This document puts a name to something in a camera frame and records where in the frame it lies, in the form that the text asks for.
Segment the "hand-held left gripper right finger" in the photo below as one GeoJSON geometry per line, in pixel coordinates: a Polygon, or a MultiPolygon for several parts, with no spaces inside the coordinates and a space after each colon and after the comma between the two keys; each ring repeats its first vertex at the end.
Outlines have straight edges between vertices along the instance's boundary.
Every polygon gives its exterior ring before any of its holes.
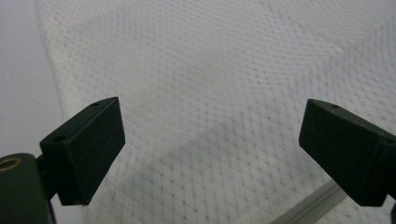
{"type": "Polygon", "coordinates": [[[339,105],[309,99],[299,145],[357,204],[396,200],[396,135],[339,105]]]}

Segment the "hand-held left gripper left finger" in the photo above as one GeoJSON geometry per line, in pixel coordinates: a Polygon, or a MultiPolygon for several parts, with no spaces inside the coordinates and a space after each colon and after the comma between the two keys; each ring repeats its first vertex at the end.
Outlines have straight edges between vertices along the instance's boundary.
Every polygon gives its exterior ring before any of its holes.
{"type": "Polygon", "coordinates": [[[119,99],[88,105],[40,142],[47,196],[63,205],[89,204],[124,145],[119,99]]]}

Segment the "white mesh laundry bag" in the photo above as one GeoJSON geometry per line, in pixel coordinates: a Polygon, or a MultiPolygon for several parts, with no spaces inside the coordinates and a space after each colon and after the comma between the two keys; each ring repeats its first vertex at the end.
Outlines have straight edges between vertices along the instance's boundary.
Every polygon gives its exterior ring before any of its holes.
{"type": "Polygon", "coordinates": [[[85,224],[272,224],[329,182],[308,99],[396,134],[396,0],[35,0],[63,112],[116,96],[85,224]]]}

